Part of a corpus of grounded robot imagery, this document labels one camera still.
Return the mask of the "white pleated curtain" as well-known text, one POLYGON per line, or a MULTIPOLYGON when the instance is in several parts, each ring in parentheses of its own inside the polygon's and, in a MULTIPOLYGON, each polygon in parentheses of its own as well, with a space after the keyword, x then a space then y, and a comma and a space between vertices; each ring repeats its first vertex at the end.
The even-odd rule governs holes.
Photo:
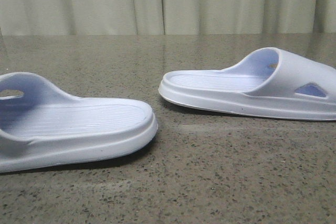
POLYGON ((335 31, 335 0, 1 0, 3 35, 335 31))

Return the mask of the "light blue left-side slipper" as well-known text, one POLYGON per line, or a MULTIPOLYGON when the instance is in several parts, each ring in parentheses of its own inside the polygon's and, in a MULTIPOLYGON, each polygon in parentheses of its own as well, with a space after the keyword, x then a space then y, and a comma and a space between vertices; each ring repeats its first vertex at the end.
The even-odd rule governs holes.
POLYGON ((30 72, 1 76, 1 172, 86 163, 145 147, 158 123, 145 102, 80 98, 30 72))

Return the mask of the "light blue right-side slipper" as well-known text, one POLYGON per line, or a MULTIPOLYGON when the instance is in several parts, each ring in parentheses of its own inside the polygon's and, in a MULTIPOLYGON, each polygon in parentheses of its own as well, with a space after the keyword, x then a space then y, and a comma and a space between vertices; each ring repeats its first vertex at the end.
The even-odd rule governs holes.
POLYGON ((335 69, 267 47, 223 70, 163 76, 160 95, 174 104, 267 118, 335 120, 335 69))

